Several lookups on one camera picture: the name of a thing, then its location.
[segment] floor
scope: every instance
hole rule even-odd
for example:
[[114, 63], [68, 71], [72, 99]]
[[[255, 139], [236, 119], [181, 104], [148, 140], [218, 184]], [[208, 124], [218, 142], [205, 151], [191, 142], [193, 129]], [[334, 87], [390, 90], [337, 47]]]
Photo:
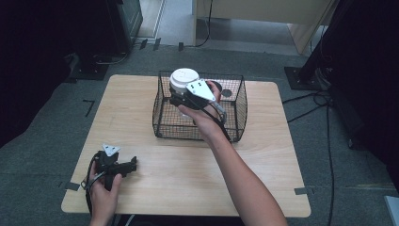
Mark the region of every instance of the floor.
[[[138, 41], [149, 42], [161, 39], [164, 45], [184, 46], [193, 43], [193, 15], [190, 0], [140, 0], [143, 11], [143, 25]], [[208, 34], [208, 18], [197, 21], [196, 44], [205, 41]], [[316, 32], [311, 45], [302, 56], [309, 56], [322, 37], [323, 27]], [[242, 52], [260, 52], [298, 56], [287, 24], [211, 19], [210, 38], [201, 48], [233, 50]]]

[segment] black wire basket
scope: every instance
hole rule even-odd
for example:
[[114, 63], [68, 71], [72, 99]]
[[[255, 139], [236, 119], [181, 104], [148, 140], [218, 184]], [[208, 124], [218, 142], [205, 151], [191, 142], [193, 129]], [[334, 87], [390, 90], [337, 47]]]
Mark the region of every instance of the black wire basket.
[[[169, 100], [169, 78], [173, 72], [161, 71], [158, 75], [158, 92], [152, 111], [152, 127], [156, 137], [202, 140], [192, 119], [183, 117]], [[243, 75], [199, 73], [199, 78], [216, 81], [222, 86], [220, 105], [226, 110], [225, 129], [231, 142], [238, 142], [247, 123], [247, 93]]]

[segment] white lid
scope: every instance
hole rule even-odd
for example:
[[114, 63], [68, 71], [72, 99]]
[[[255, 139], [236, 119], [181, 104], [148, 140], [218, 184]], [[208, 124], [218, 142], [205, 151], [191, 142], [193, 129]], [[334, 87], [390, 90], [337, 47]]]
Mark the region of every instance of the white lid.
[[182, 68], [174, 71], [170, 76], [170, 85], [179, 92], [186, 92], [187, 89], [185, 86], [190, 83], [199, 80], [200, 75], [192, 70], [187, 68]]

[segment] light wood tabletop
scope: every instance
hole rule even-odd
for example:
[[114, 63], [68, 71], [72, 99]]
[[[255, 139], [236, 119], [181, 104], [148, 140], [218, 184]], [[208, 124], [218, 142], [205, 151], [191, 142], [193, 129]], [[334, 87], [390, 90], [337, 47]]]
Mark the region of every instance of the light wood tabletop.
[[[86, 177], [104, 143], [120, 146], [119, 162], [137, 156], [137, 171], [122, 181], [118, 214], [238, 216], [212, 151], [203, 141], [155, 137], [155, 76], [113, 75], [104, 92], [71, 182]], [[294, 144], [275, 83], [246, 81], [247, 126], [233, 143], [260, 177], [286, 217], [311, 213]], [[62, 210], [88, 213], [85, 191], [67, 190]]]

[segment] gray carpet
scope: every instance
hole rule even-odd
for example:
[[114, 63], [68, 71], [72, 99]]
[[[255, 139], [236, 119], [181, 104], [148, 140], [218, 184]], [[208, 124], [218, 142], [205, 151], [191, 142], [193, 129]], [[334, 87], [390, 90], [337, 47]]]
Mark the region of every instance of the gray carpet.
[[[246, 80], [275, 82], [282, 100], [309, 93], [291, 90], [284, 67], [301, 67], [303, 56], [279, 56], [148, 45], [136, 47], [111, 65], [104, 81], [61, 84], [25, 133], [6, 144], [0, 157], [0, 225], [88, 225], [89, 215], [61, 210], [62, 188], [71, 177], [90, 125], [112, 74], [157, 75], [186, 67], [204, 73], [242, 74]], [[90, 103], [94, 107], [88, 113]], [[312, 98], [284, 106], [287, 120], [316, 105]], [[392, 225], [384, 196], [398, 196], [385, 166], [367, 151], [348, 149], [334, 108], [329, 110], [335, 196], [332, 225]], [[299, 166], [309, 193], [311, 215], [288, 218], [290, 225], [327, 225], [331, 174], [327, 151], [327, 110], [320, 108], [289, 123]]]

